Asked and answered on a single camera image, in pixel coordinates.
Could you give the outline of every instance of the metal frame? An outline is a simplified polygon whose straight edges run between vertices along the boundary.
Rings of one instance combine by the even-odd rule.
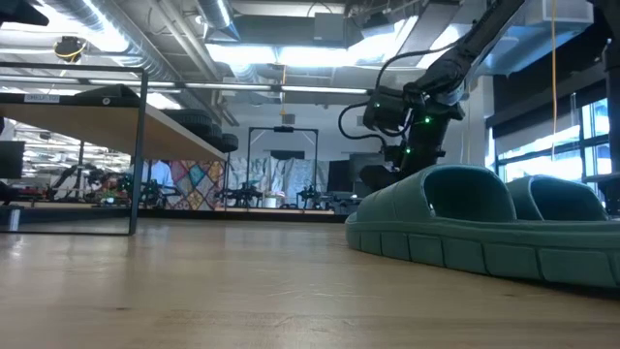
[[[74,233],[74,232],[59,232],[54,233],[56,235],[87,235],[87,236],[106,236],[106,237],[130,237],[136,233],[138,227],[138,210],[140,207],[140,188],[141,188],[141,180],[142,180],[142,170],[143,170],[143,158],[142,158],[142,149],[143,149],[143,141],[144,141],[144,120],[146,116],[146,95],[148,92],[148,73],[144,71],[143,68],[131,68],[131,67],[109,67],[109,66],[88,66],[88,65],[64,65],[64,64],[40,64],[40,63],[18,63],[18,62],[0,62],[0,68],[21,68],[21,69],[50,69],[50,70],[67,70],[67,71],[82,71],[82,72],[115,72],[115,73],[134,73],[141,76],[141,80],[139,82],[140,88],[140,98],[139,105],[136,105],[135,99],[127,99],[127,98],[110,98],[110,104],[107,107],[101,108],[113,108],[113,107],[135,107],[138,109],[138,127],[136,130],[136,147],[134,152],[134,188],[132,197],[138,198],[137,200],[132,200],[131,208],[129,209],[129,228],[126,235],[122,234],[111,234],[111,233]],[[56,77],[42,77],[42,80],[39,82],[46,82],[46,79],[59,79]],[[76,80],[77,84],[91,84],[90,79],[83,78],[74,78],[71,80]],[[27,104],[23,101],[23,98],[20,97],[22,95],[15,95],[15,103]],[[96,105],[101,106],[100,98],[93,97],[60,97],[60,105]],[[0,232],[0,234],[50,234],[46,232]]]
[[[252,132],[256,130],[265,130],[265,131],[276,131],[275,127],[250,127],[248,130],[248,161],[245,169],[245,182],[248,183],[250,181],[250,158],[251,150],[252,150]],[[317,168],[319,166],[319,130],[318,129],[306,129],[306,128],[295,128],[292,127],[291,130],[293,132],[314,132],[315,142],[314,142],[314,178],[312,180],[312,185],[317,188]]]

